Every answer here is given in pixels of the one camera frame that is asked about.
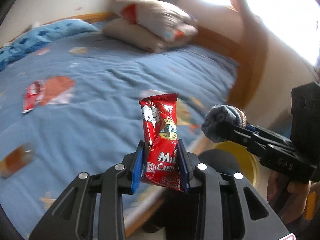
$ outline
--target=white pillow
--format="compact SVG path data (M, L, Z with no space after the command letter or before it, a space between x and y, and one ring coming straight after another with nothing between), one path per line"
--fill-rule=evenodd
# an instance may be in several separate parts
M197 20L179 7L156 0L116 0L113 12L167 42L197 33Z
M181 47L192 39L192 36L185 36L175 42L168 43L139 24L131 24L123 18L107 22L102 33L107 37L126 41L140 49L153 53L161 53L170 48Z

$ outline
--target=white wall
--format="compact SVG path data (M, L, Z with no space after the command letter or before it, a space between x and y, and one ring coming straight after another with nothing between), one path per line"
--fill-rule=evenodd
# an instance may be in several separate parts
M199 25L239 42L243 26L239 14L201 0L176 0L176 5L198 19ZM291 109L291 89L318 80L312 67L273 33L268 36L268 56L259 87L245 109L250 123L268 128Z
M110 11L114 0L16 0L0 26L0 46L34 22Z

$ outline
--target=bright window light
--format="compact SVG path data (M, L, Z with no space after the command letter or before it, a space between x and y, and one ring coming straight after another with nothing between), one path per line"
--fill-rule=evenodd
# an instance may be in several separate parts
M205 0L230 5L230 0ZM315 0L247 0L253 13L282 41L314 65L319 55L320 7Z

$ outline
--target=blue bed sheet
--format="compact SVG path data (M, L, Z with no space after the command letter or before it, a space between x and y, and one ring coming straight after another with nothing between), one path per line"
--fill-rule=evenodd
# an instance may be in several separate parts
M85 50L71 54L74 47ZM226 101L236 66L197 46L152 54L99 32L53 41L7 66L0 72L0 160L24 143L36 154L16 174L0 178L0 203L18 232L27 238L78 173L104 172L135 151L143 139L138 99L145 91L179 93L178 136L188 146L211 106ZM71 102L22 114L26 87L49 76L75 81ZM124 208L137 195L124 196Z

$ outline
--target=metal bolt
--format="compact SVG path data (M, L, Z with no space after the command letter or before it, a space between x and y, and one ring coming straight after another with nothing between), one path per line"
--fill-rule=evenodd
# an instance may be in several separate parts
M205 165L204 163L199 163L197 165L198 169L201 170L201 171L204 171L207 169L207 165Z
M235 172L235 174L233 174L233 176L234 176L236 179L243 179L243 174L240 173L240 172Z
M124 169L124 165L123 164L117 164L116 166L115 166L115 169L117 170L117 171L122 171L123 169Z
M78 177L79 177L79 179L86 179L88 177L88 173L81 172Z

